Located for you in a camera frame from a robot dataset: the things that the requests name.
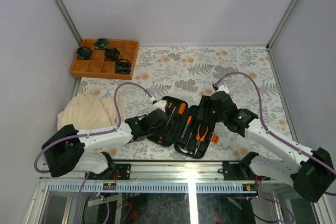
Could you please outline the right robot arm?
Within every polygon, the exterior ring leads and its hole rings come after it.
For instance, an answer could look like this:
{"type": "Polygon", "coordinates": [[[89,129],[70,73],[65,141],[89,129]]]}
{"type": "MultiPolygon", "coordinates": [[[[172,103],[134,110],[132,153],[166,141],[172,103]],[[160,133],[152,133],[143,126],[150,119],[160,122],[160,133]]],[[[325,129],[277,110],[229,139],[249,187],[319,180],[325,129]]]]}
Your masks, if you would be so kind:
{"type": "Polygon", "coordinates": [[[200,102],[201,119],[207,123],[223,123],[231,132],[252,140],[276,154],[273,160],[250,152],[239,166],[240,175],[251,179],[265,176],[291,187],[309,202],[318,202],[335,181],[335,170],[328,151],[313,150],[284,139],[267,129],[261,118],[248,109],[239,109],[225,91],[204,96],[200,102]]]}

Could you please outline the black plastic tool case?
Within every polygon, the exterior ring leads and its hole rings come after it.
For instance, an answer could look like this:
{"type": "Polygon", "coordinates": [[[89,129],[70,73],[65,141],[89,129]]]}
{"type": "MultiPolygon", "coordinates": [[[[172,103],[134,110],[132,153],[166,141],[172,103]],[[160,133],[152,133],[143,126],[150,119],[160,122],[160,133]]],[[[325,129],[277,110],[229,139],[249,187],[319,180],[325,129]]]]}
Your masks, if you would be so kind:
{"type": "Polygon", "coordinates": [[[198,110],[198,105],[192,105],[192,106],[188,106],[187,102],[178,99],[178,98],[174,98],[174,97],[170,97],[170,96],[165,96],[163,98],[164,100],[167,101],[167,109],[166,109],[166,114],[168,116],[168,121],[166,124],[166,130],[164,132],[163,137],[160,137],[159,140],[150,140],[156,144],[159,144],[161,146],[165,146],[165,147],[170,147],[170,146],[174,146],[175,150],[177,152],[179,152],[180,154],[183,154],[185,156],[194,158],[194,159],[200,159],[203,158],[210,143],[213,144],[217,144],[219,141],[219,136],[216,135],[214,133],[215,130],[215,124],[216,123],[212,123],[212,124],[199,124],[197,122],[197,110],[198,110]],[[169,103],[172,102],[172,106],[170,109],[168,109],[169,103]],[[181,119],[179,120],[178,126],[174,129],[174,131],[171,130],[171,126],[173,124],[174,118],[177,115],[178,109],[180,107],[181,103],[186,103],[186,109],[181,117],[181,119]],[[181,135],[184,129],[184,126],[186,124],[186,121],[188,119],[189,116],[192,116],[192,120],[190,122],[190,125],[186,131],[186,134],[184,136],[183,139],[181,139],[181,135]],[[188,154],[184,154],[180,151],[179,147],[184,147],[187,139],[189,137],[189,134],[193,131],[193,129],[196,129],[196,134],[195,134],[195,138],[197,135],[197,128],[199,125],[202,125],[202,131],[205,130],[205,127],[208,126],[208,133],[206,135],[205,138],[205,142],[201,143],[200,148],[196,154],[196,156],[193,155],[188,155],[188,154]]]}

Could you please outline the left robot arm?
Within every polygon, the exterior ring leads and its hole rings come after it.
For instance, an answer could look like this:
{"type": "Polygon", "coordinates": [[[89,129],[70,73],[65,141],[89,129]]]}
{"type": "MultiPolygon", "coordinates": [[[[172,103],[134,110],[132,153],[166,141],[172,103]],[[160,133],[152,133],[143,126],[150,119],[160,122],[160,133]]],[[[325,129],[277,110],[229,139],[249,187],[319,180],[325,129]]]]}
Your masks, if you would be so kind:
{"type": "Polygon", "coordinates": [[[116,169],[109,150],[158,135],[167,120],[166,113],[156,109],[143,117],[129,118],[120,126],[78,131],[72,124],[66,125],[42,146],[48,173],[61,177],[72,171],[89,172],[94,178],[109,179],[116,169]]]}

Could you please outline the steel claw hammer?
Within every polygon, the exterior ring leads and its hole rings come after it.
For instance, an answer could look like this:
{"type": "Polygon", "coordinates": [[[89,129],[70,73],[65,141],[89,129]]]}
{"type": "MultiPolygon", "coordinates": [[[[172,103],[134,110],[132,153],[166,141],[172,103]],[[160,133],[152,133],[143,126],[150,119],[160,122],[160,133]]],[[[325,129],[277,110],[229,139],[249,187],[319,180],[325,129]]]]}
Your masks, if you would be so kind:
{"type": "Polygon", "coordinates": [[[196,129],[193,129],[193,131],[189,134],[189,137],[187,139],[187,142],[184,147],[179,147],[180,151],[184,154],[193,155],[195,151],[195,134],[196,129]]]}

